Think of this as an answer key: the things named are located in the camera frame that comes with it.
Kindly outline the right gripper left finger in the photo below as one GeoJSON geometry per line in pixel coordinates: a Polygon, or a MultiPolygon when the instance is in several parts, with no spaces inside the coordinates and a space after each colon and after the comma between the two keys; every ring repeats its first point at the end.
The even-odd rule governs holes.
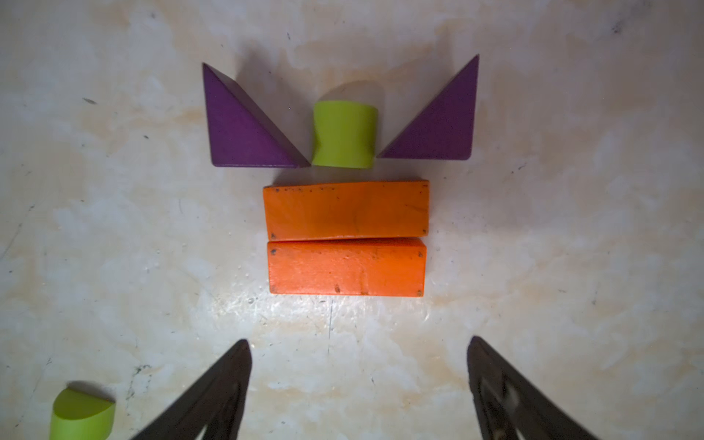
{"type": "Polygon", "coordinates": [[[252,357],[241,339],[137,439],[236,439],[243,419],[252,357]]]}

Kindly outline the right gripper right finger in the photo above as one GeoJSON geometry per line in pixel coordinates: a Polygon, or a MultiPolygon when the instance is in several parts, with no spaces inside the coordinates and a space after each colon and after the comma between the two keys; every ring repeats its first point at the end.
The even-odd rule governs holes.
{"type": "Polygon", "coordinates": [[[483,338],[467,348],[469,388],[484,439],[593,439],[483,338]]]}

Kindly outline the purple triangle block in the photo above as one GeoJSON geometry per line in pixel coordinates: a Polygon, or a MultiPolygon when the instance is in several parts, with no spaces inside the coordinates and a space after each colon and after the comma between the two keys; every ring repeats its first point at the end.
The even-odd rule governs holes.
{"type": "Polygon", "coordinates": [[[211,161],[216,167],[300,169],[310,162],[232,78],[202,65],[211,161]]]}
{"type": "Polygon", "coordinates": [[[466,161],[471,157],[480,57],[475,56],[378,154],[380,159],[466,161]]]}

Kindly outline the orange rectangular block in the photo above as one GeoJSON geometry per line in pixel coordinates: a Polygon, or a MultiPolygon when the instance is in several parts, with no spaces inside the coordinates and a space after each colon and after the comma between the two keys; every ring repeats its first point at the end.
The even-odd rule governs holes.
{"type": "Polygon", "coordinates": [[[269,291],[422,297],[426,261],[419,238],[269,242],[269,291]]]}

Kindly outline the orange trapezoid block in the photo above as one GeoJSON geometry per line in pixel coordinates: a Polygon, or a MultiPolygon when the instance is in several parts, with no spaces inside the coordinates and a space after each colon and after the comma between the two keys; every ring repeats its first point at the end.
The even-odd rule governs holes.
{"type": "Polygon", "coordinates": [[[262,195],[273,241],[421,238],[429,231],[425,180],[270,186],[262,195]]]}

